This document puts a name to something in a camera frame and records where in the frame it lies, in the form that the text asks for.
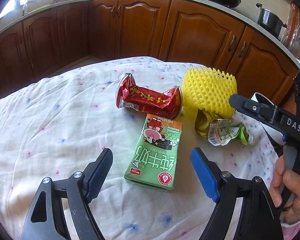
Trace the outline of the person's right hand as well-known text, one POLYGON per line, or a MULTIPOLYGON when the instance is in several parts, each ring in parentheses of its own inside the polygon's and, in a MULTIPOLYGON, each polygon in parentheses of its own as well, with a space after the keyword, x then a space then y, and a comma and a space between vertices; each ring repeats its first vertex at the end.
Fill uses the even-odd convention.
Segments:
POLYGON ((284 184, 294 195, 294 200, 290 204, 290 209, 285 212, 283 221, 287 224, 294 224, 300 221, 300 175, 292 170, 285 170, 285 161, 283 156, 279 157, 275 164, 273 179, 270 184, 270 195, 275 207, 282 204, 282 197, 279 187, 284 184))

